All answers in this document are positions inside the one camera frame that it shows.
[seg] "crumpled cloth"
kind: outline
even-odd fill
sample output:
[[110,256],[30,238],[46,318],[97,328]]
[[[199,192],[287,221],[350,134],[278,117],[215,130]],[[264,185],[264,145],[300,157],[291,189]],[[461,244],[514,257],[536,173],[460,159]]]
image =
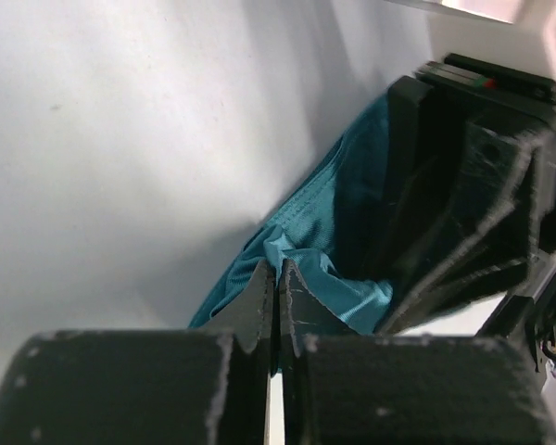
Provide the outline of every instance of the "crumpled cloth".
[[212,288],[190,327],[199,327],[246,287],[265,258],[282,273],[295,261],[310,291],[360,334],[371,334],[393,293],[387,281],[357,281],[371,218],[383,194],[388,150],[386,96],[345,131],[301,187],[263,224]]

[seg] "teal cloth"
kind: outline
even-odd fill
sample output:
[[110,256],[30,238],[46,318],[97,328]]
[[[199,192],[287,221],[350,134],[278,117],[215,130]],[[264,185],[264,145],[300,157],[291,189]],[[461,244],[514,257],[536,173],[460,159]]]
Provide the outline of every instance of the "teal cloth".
[[370,334],[393,293],[387,282],[348,279],[372,238],[370,221],[385,181],[388,149],[385,96],[346,130],[305,183],[246,243],[194,316],[198,327],[245,288],[259,260],[281,275],[294,260],[310,291],[361,334]]

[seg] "white surface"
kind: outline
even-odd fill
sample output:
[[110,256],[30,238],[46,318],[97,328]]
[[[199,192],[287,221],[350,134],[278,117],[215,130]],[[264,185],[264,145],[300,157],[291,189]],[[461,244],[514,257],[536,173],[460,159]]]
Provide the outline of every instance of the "white surface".
[[0,375],[37,331],[185,326],[426,34],[378,0],[1,0]]
[[441,0],[443,6],[489,19],[513,23],[525,0]]

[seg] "black 3d-printed part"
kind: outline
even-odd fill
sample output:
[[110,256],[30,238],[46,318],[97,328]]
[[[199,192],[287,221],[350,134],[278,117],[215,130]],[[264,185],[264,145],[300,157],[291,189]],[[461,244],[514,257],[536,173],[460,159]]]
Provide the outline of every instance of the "black 3d-printed part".
[[552,79],[512,70],[459,54],[449,54],[445,57],[444,62],[493,79],[495,86],[501,90],[524,95],[535,100],[556,103],[556,81]]
[[556,444],[521,355],[503,340],[309,337],[310,444]]
[[248,372],[230,334],[40,335],[0,387],[0,445],[240,443],[223,414],[246,415],[226,403]]
[[274,280],[196,331],[42,334],[0,387],[0,445],[264,443]]
[[392,162],[362,277],[394,296],[375,332],[518,286],[556,250],[554,105],[446,69],[388,90]]
[[556,342],[556,255],[540,264],[537,279],[509,292],[490,314],[477,335],[503,337],[525,357],[535,371],[539,390],[546,383],[548,358],[540,349],[544,341]]
[[299,399],[302,390],[299,359],[305,349],[305,336],[354,336],[357,333],[310,293],[297,265],[291,260],[284,262],[279,291],[284,432],[287,444],[298,444],[303,429]]

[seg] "teal fabric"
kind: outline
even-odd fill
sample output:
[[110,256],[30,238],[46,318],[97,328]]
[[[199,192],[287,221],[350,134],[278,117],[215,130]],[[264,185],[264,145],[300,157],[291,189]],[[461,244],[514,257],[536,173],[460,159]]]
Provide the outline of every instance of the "teal fabric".
[[383,96],[346,130],[305,183],[246,243],[200,307],[191,327],[207,322],[245,288],[266,258],[280,276],[294,260],[310,291],[361,334],[384,315],[392,286],[355,281],[372,237],[369,224],[383,193],[387,163]]

